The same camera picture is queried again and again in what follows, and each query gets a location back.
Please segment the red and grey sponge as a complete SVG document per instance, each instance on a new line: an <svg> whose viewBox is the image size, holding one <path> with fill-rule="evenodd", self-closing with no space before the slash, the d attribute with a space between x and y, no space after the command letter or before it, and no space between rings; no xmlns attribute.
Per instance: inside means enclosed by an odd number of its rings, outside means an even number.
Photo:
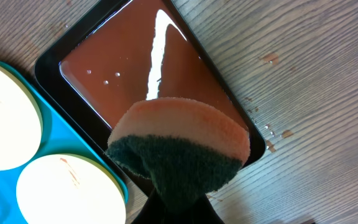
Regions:
<svg viewBox="0 0 358 224"><path fill-rule="evenodd" d="M185 98L134 103L113 129L106 155L152 181L175 213L227 184L250 156L248 131L223 112Z"/></svg>

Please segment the yellow-green plate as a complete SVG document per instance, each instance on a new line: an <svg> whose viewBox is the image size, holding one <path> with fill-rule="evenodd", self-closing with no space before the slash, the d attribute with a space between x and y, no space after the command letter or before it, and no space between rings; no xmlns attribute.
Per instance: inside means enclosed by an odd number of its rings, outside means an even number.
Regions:
<svg viewBox="0 0 358 224"><path fill-rule="evenodd" d="M27 223L125 223L124 192L103 166L83 156L51 154L30 162L16 186Z"/></svg>
<svg viewBox="0 0 358 224"><path fill-rule="evenodd" d="M31 92L0 66L0 171L33 158L42 132L42 115Z"/></svg>

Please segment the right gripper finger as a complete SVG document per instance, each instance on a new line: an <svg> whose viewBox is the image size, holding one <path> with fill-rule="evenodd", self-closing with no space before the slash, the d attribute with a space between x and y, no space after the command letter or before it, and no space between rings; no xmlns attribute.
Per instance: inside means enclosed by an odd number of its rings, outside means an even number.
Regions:
<svg viewBox="0 0 358 224"><path fill-rule="evenodd" d="M224 224L207 196L200 197L181 213L169 212L155 190L132 224Z"/></svg>

